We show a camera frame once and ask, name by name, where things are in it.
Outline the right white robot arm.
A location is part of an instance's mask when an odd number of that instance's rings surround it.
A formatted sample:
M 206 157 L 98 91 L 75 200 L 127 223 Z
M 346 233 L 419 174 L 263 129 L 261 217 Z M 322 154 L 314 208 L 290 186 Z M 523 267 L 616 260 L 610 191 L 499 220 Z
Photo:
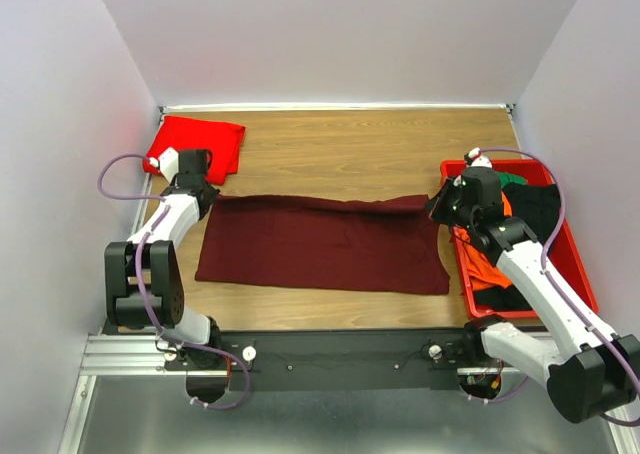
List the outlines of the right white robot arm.
M 544 343 L 499 315 L 467 323 L 468 358 L 496 358 L 546 389 L 556 410 L 581 423 L 639 397 L 639 341 L 621 336 L 575 293 L 535 233 L 504 212 L 498 174 L 467 167 L 426 205 L 431 220 L 466 230 L 471 245 L 523 295 L 552 337 Z

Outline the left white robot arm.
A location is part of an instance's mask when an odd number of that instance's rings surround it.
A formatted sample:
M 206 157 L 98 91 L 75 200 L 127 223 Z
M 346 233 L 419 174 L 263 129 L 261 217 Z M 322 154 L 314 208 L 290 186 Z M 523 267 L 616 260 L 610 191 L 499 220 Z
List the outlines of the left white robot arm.
M 207 180 L 213 154 L 208 149 L 165 149 L 160 155 L 136 154 L 168 182 L 149 219 L 127 240 L 104 251 L 106 313 L 117 327 L 152 328 L 168 352 L 201 370 L 224 365 L 216 321 L 189 308 L 177 248 L 216 201 L 219 190 Z

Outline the maroon t shirt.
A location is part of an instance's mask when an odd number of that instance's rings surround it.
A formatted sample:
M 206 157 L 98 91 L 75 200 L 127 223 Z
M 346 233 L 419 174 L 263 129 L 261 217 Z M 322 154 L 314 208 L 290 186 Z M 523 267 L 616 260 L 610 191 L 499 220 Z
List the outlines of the maroon t shirt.
M 445 295 L 425 195 L 381 201 L 219 197 L 195 278 L 283 288 Z

